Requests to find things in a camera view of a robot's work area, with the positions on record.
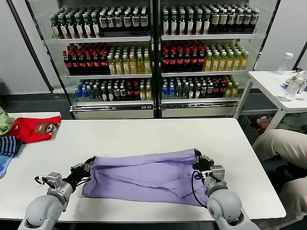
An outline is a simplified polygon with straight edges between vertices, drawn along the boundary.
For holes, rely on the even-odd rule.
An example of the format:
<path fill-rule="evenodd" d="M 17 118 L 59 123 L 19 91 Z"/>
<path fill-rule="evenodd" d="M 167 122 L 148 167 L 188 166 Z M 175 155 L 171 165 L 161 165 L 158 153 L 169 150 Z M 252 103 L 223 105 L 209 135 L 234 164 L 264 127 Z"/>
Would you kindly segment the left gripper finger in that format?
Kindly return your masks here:
<path fill-rule="evenodd" d="M 81 179 L 89 179 L 91 176 L 93 166 L 92 165 L 83 165 L 81 169 Z"/>
<path fill-rule="evenodd" d="M 71 173 L 89 172 L 92 167 L 93 162 L 94 162 L 94 157 L 88 158 L 85 162 L 81 162 L 74 166 L 71 166 L 70 172 Z"/>

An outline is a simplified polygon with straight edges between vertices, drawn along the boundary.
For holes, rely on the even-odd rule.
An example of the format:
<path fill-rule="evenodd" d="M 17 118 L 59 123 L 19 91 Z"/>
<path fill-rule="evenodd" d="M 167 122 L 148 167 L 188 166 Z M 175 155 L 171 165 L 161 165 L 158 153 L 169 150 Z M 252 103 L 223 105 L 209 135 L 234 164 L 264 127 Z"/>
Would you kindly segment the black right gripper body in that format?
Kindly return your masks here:
<path fill-rule="evenodd" d="M 194 170 L 198 170 L 200 172 L 209 171 L 211 168 L 211 164 L 198 164 L 193 166 Z"/>

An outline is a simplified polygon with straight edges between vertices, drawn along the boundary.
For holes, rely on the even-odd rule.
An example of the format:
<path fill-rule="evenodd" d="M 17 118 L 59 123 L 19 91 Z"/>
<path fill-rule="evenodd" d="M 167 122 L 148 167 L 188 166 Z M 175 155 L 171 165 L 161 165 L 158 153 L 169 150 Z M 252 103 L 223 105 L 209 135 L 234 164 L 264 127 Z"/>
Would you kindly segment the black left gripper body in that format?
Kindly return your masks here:
<path fill-rule="evenodd" d="M 71 172 L 68 177 L 63 179 L 63 181 L 69 183 L 73 190 L 75 190 L 76 187 L 88 182 L 89 179 L 82 180 L 81 172 Z"/>

